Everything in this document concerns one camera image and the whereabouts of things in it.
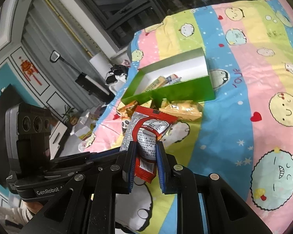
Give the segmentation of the striped knit sleeve forearm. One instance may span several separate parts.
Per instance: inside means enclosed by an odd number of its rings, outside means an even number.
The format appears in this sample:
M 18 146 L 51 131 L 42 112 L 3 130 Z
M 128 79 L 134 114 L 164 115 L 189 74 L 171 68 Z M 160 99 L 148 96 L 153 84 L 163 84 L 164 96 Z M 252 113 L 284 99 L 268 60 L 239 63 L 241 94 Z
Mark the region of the striped knit sleeve forearm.
M 23 208 L 0 206 L 0 224 L 7 233 L 19 233 L 43 207 L 39 202 L 24 202 L 24 204 Z

